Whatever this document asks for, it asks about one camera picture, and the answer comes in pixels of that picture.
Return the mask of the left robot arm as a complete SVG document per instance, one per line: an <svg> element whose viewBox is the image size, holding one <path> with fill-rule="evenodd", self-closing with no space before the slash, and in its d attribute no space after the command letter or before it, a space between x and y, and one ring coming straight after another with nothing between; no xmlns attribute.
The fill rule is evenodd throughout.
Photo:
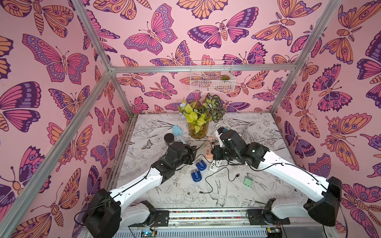
<svg viewBox="0 0 381 238"><path fill-rule="evenodd" d="M174 142L138 178L110 191L104 188L99 190L83 212L83 226L94 238L111 238L119 228L144 223L150 225L156 214L152 204L142 201L133 206L132 203L144 193L169 180L182 165L191 165L196 153L196 146Z"/></svg>

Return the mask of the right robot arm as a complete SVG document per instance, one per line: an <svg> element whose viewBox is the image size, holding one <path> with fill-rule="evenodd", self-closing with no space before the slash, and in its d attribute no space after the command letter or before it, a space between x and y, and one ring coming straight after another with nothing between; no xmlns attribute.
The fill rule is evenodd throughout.
<svg viewBox="0 0 381 238"><path fill-rule="evenodd" d="M268 224L289 218L311 218L321 225L334 227L340 209L342 182L336 177L322 177L288 163L266 146L247 144L234 130L216 131L219 144L212 150L215 160L236 161L255 172L268 172L294 186L303 195L295 199L270 199L262 210Z"/></svg>

